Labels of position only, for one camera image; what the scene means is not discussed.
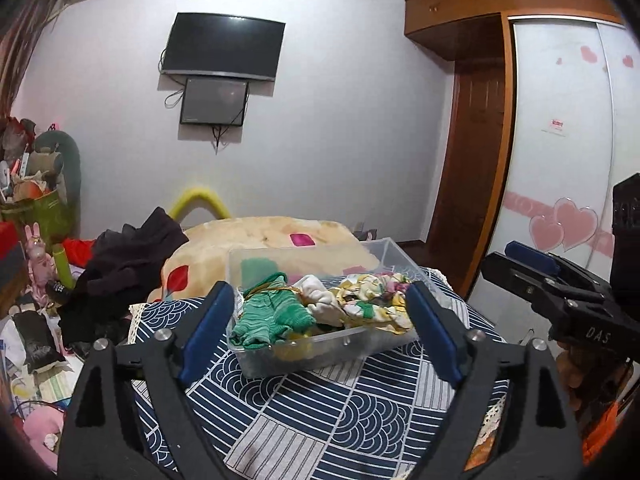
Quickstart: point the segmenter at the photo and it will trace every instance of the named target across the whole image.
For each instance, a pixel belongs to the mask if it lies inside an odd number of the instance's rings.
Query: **yellow foam tube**
[[[213,212],[216,214],[219,220],[223,220],[225,218],[231,218],[231,213],[229,209],[222,203],[220,197],[210,189],[206,187],[191,187],[187,191],[185,191],[178,201],[174,204],[169,211],[169,216],[174,220],[184,212],[186,207],[193,202],[194,200],[204,200],[207,204],[211,206]]]

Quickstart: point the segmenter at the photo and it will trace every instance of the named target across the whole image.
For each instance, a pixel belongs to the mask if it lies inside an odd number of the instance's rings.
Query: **metal screw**
[[[469,341],[480,342],[486,339],[486,334],[482,330],[472,328],[466,332],[466,338],[469,339]]]
[[[94,348],[96,350],[104,350],[107,346],[109,346],[109,340],[103,337],[94,341]]]
[[[546,342],[543,339],[535,338],[531,340],[531,345],[536,350],[545,351],[546,350]]]
[[[158,341],[166,341],[168,340],[174,333],[170,328],[161,328],[160,330],[156,330],[154,332],[154,338]]]

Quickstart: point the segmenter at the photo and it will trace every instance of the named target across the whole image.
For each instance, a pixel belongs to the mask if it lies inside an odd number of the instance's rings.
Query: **flat screen tv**
[[[162,60],[162,73],[273,81],[284,23],[258,18],[179,12]]]
[[[188,77],[182,96],[180,124],[242,126],[248,91],[247,81]]]

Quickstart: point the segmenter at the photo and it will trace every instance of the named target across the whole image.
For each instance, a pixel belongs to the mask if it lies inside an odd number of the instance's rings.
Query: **green tube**
[[[76,284],[71,275],[71,269],[69,269],[69,260],[66,259],[65,248],[60,244],[53,246],[53,261],[56,263],[60,283],[68,288],[74,288]]]

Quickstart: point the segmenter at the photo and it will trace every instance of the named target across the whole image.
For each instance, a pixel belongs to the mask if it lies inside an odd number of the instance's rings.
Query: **blue patterned bedspread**
[[[430,272],[470,328],[502,340],[494,327]],[[142,342],[175,327],[202,299],[148,305]],[[145,435],[159,464],[174,461],[145,383],[137,381]],[[494,387],[492,402],[507,391]],[[424,453],[453,398],[419,342],[363,360],[267,379],[246,379],[223,338],[209,371],[187,391],[211,445],[238,474],[255,480],[379,480],[402,474]]]

